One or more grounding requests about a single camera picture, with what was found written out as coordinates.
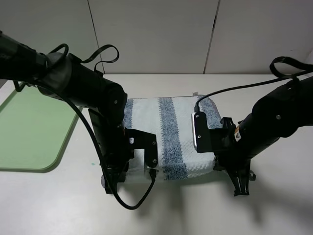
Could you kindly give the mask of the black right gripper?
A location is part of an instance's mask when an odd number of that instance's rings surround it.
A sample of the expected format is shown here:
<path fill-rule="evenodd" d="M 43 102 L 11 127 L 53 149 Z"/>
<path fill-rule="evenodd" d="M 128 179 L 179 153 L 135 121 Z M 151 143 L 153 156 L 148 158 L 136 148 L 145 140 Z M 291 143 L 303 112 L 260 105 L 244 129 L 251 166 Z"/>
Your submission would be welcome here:
<path fill-rule="evenodd" d="M 235 125 L 232 118 L 223 117 L 220 121 L 221 128 L 209 130 L 215 155 L 213 169 L 227 171 L 234 185 L 234 196 L 248 196 L 249 182 L 256 180 L 256 174 L 250 170 L 250 158 L 246 149 L 239 143 L 244 139 L 244 132 L 251 125 L 251 120 L 251 117 L 246 117 Z"/>

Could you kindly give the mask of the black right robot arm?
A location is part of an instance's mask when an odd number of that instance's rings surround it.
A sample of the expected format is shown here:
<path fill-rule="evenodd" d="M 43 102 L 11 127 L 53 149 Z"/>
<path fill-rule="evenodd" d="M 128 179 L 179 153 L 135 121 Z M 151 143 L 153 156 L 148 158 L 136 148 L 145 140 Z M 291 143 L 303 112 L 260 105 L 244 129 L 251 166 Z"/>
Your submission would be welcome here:
<path fill-rule="evenodd" d="M 226 170 L 234 195 L 248 195 L 251 159 L 299 127 L 313 124 L 312 77 L 290 81 L 262 97 L 238 125 L 223 118 L 222 128 L 211 129 L 216 170 Z"/>

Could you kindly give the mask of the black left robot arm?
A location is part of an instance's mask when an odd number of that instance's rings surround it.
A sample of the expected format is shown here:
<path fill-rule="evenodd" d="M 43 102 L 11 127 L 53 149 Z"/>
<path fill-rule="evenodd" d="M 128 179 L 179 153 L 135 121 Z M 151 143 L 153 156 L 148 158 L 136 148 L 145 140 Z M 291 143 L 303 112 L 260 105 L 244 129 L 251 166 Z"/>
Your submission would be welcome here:
<path fill-rule="evenodd" d="M 84 124 L 99 155 L 105 191 L 114 194 L 117 184 L 125 181 L 132 157 L 123 124 L 127 94 L 100 71 L 86 67 L 96 56 L 97 52 L 81 60 L 66 44 L 43 54 L 5 34 L 0 36 L 1 79 L 13 81 L 18 92 L 34 86 L 41 94 L 62 100 L 76 111 L 88 109 L 90 121 Z"/>

